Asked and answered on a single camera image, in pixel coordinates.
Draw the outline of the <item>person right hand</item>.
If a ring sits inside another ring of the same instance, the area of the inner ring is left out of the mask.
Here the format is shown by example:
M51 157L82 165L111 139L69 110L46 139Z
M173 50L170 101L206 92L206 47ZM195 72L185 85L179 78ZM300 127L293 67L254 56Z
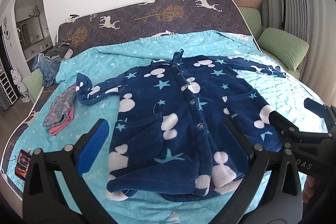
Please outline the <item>person right hand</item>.
M314 196L316 188L321 183L321 180L315 177L306 176L305 184L302 191L303 203L308 203Z

